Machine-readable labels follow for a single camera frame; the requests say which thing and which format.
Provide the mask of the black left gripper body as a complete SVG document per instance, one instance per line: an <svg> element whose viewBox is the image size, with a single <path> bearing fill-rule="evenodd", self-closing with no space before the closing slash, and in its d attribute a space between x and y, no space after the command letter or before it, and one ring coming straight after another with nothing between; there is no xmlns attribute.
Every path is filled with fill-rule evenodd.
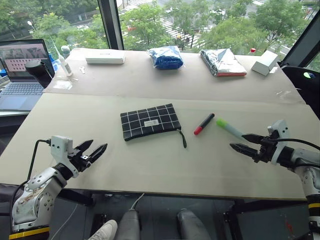
<svg viewBox="0 0 320 240"><path fill-rule="evenodd" d="M83 155L83 151L79 149L73 149L73 152L68 154L68 159L78 172L83 172L91 165L89 163L89 157Z"/></svg>

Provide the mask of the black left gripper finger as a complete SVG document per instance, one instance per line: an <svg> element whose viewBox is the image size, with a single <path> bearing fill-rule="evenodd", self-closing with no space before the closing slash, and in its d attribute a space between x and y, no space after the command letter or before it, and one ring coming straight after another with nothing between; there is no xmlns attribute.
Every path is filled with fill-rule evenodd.
<svg viewBox="0 0 320 240"><path fill-rule="evenodd" d="M80 143L78 146L76 146L75 149L78 150L78 151L84 152L91 146L93 141L94 141L93 139L86 140L86 141Z"/></svg>
<svg viewBox="0 0 320 240"><path fill-rule="evenodd" d="M90 164L93 164L96 160L98 160L103 153L106 151L108 144L102 144L100 145L98 148L96 148L93 153L91 153L88 158L87 158L87 162Z"/></svg>

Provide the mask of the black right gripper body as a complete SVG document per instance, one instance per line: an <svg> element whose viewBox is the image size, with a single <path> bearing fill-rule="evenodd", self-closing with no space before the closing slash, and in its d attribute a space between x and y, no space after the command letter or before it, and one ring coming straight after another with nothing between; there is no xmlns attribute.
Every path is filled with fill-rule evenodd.
<svg viewBox="0 0 320 240"><path fill-rule="evenodd" d="M279 133L274 130L269 136L261 136L254 134L254 143L260 144L260 150L253 157L255 163L264 162L268 163L272 160L272 156L276 150L276 141L272 141L279 138Z"/></svg>

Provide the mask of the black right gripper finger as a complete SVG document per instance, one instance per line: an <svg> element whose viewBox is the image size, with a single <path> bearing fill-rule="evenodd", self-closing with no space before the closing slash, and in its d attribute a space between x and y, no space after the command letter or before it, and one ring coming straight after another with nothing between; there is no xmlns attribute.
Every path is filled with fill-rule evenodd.
<svg viewBox="0 0 320 240"><path fill-rule="evenodd" d="M253 149L245 144L242 143L230 143L229 144L232 149L234 149L236 152L246 155L250 158L253 158L257 155L258 151L256 149Z"/></svg>
<svg viewBox="0 0 320 240"><path fill-rule="evenodd" d="M242 137L247 140L250 143L254 143L254 144L260 144L261 141L263 140L263 136L258 135L258 134L243 134Z"/></svg>

